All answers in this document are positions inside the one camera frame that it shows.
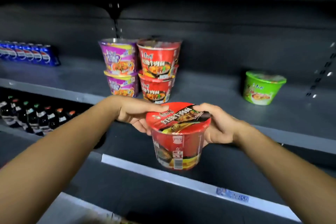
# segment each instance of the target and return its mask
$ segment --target hand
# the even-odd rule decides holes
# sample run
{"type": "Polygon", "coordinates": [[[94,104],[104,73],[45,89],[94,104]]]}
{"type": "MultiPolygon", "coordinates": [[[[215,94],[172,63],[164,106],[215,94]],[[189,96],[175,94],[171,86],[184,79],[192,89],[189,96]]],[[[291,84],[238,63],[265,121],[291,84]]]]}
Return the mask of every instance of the hand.
{"type": "Polygon", "coordinates": [[[207,111],[211,114],[211,124],[205,131],[205,143],[232,143],[237,138],[239,129],[245,123],[227,114],[220,107],[203,103],[193,107],[198,112],[207,111]]]}
{"type": "Polygon", "coordinates": [[[122,96],[111,96],[113,103],[118,103],[118,121],[130,123],[142,133],[151,135],[151,130],[146,123],[147,112],[165,112],[169,109],[168,105],[161,106],[150,103],[144,99],[136,99],[122,96]]]}

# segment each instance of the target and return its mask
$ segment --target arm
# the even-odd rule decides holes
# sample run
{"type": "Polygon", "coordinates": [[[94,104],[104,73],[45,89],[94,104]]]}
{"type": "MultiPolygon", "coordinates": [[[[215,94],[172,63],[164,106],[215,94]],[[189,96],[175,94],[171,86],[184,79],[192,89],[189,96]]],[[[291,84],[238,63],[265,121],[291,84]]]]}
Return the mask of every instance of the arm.
{"type": "Polygon", "coordinates": [[[144,115],[168,107],[111,96],[55,129],[0,169],[0,219],[36,223],[79,170],[114,120],[150,131],[144,115]]]}
{"type": "Polygon", "coordinates": [[[206,131],[206,140],[237,144],[302,222],[335,222],[336,179],[217,106],[201,104],[194,109],[212,114],[214,123],[206,131]]]}

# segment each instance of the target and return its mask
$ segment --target forearm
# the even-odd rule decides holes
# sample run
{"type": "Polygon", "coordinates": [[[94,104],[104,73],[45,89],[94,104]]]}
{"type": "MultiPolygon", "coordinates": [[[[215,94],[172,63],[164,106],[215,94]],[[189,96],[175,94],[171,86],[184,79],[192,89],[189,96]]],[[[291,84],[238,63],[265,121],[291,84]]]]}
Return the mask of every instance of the forearm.
{"type": "Polygon", "coordinates": [[[304,223],[336,220],[334,178],[243,122],[236,142],[304,223]]]}
{"type": "Polygon", "coordinates": [[[3,223],[35,223],[40,218],[116,119],[116,105],[111,98],[104,99],[31,145],[0,170],[3,223]]]}

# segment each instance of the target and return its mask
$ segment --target blue soda can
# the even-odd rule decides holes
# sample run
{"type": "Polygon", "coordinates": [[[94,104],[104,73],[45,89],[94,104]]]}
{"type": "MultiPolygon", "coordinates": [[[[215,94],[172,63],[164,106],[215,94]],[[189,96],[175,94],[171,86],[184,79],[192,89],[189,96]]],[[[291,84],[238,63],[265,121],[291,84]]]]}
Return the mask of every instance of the blue soda can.
{"type": "Polygon", "coordinates": [[[17,60],[18,61],[25,61],[25,60],[27,60],[27,57],[26,57],[25,52],[23,50],[23,46],[25,44],[26,43],[17,43],[17,44],[15,44],[15,52],[17,54],[17,60]]]}
{"type": "Polygon", "coordinates": [[[42,64],[42,55],[40,53],[40,48],[36,44],[28,44],[31,46],[31,52],[33,53],[34,59],[33,63],[34,64],[42,64]]]}
{"type": "Polygon", "coordinates": [[[7,44],[4,41],[0,41],[0,59],[6,59],[8,56],[7,44]]]}
{"type": "Polygon", "coordinates": [[[29,62],[33,62],[34,55],[33,55],[32,47],[29,44],[24,44],[22,46],[22,49],[24,51],[24,55],[26,56],[26,60],[29,62]]]}
{"type": "Polygon", "coordinates": [[[15,52],[15,43],[17,42],[7,42],[7,52],[8,60],[17,61],[18,55],[15,52]]]}
{"type": "Polygon", "coordinates": [[[58,57],[53,54],[52,47],[50,45],[39,45],[40,53],[42,55],[43,63],[49,66],[58,66],[60,61],[58,57]]]}

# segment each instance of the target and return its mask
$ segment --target green instant noodle bowl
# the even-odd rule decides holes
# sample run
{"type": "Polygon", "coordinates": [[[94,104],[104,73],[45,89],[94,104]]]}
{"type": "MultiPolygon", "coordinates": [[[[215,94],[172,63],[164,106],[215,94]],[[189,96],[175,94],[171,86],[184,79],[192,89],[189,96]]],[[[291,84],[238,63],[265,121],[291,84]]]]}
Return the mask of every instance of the green instant noodle bowl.
{"type": "Polygon", "coordinates": [[[256,105],[269,105],[286,81],[281,75],[247,71],[243,97],[256,105]]]}

